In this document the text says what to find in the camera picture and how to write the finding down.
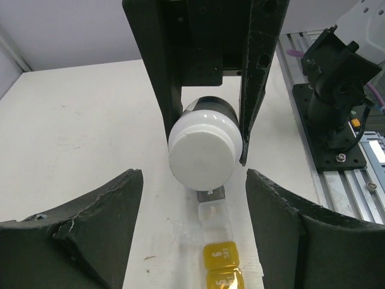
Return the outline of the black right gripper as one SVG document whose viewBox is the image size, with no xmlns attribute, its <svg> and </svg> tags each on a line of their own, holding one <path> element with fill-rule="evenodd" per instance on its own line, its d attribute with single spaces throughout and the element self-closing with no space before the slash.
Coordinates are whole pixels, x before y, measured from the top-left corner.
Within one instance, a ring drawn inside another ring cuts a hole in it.
<svg viewBox="0 0 385 289">
<path fill-rule="evenodd" d="M 123 1 L 122 6 L 166 139 L 182 114 L 182 87 L 221 86 L 224 74 L 239 70 L 242 61 L 239 162 L 245 166 L 289 0 Z"/>
</svg>

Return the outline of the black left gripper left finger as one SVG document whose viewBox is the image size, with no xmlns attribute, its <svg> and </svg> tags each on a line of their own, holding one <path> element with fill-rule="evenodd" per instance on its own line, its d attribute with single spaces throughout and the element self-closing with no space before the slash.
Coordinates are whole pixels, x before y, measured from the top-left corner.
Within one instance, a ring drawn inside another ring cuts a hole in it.
<svg viewBox="0 0 385 289">
<path fill-rule="evenodd" d="M 143 192 L 129 169 L 25 220 L 1 223 L 2 288 L 122 288 Z"/>
</svg>

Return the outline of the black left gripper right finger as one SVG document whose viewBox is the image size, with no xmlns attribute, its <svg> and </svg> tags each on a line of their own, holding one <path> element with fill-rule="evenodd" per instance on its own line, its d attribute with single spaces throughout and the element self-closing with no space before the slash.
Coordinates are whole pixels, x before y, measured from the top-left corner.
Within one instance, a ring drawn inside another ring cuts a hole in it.
<svg viewBox="0 0 385 289">
<path fill-rule="evenodd" d="M 326 209 L 250 169 L 247 202 L 265 288 L 383 288 L 384 226 Z"/>
</svg>

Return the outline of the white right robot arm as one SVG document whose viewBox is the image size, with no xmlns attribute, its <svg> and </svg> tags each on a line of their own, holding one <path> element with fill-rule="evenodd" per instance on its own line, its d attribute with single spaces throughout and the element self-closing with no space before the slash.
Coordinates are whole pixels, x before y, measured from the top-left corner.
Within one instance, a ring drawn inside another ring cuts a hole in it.
<svg viewBox="0 0 385 289">
<path fill-rule="evenodd" d="M 242 78 L 239 106 L 243 150 L 265 86 L 288 1 L 123 1 L 170 133 L 182 114 L 183 87 L 219 86 Z M 363 86 L 384 61 L 384 2 L 359 1 L 318 37 L 301 65 L 316 96 L 336 109 L 333 127 L 365 101 Z"/>
</svg>

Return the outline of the weekly pill organizer strip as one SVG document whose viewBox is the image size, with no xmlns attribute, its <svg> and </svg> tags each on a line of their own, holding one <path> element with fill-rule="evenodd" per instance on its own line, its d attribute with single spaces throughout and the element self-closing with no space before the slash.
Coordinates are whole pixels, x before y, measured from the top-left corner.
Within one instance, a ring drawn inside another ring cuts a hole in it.
<svg viewBox="0 0 385 289">
<path fill-rule="evenodd" d="M 174 225 L 177 264 L 172 288 L 263 288 L 245 187 L 180 187 L 185 205 Z"/>
</svg>

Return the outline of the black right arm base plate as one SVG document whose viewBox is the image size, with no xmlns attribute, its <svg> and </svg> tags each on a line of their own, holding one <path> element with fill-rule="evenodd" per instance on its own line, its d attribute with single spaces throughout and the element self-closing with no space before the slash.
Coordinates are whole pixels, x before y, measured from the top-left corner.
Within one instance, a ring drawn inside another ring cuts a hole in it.
<svg viewBox="0 0 385 289">
<path fill-rule="evenodd" d="M 308 84 L 296 84 L 292 94 L 316 171 L 363 169 L 367 162 L 359 145 L 345 152 L 355 139 L 348 121 L 336 120 L 336 110 L 317 97 Z"/>
</svg>

